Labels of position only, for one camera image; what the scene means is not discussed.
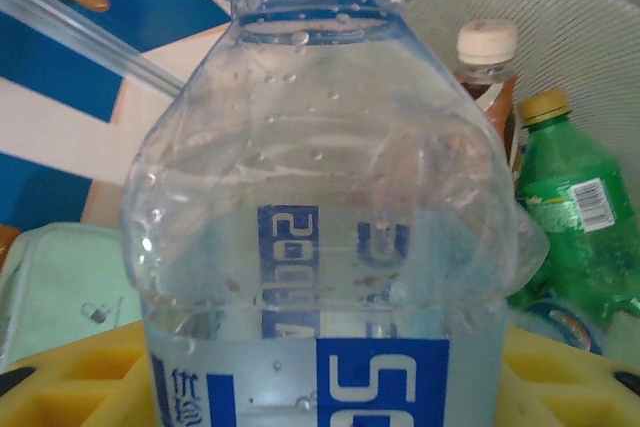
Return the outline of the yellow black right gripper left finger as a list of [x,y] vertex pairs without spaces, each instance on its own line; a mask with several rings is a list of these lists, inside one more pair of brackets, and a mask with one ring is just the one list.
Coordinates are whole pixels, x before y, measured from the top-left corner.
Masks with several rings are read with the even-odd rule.
[[140,321],[20,359],[1,374],[3,426],[149,426]]

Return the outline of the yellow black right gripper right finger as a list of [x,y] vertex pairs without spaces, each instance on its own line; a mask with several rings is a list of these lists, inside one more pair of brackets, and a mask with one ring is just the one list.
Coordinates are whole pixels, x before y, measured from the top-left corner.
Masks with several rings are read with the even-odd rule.
[[637,426],[639,370],[510,328],[502,364],[504,426]]

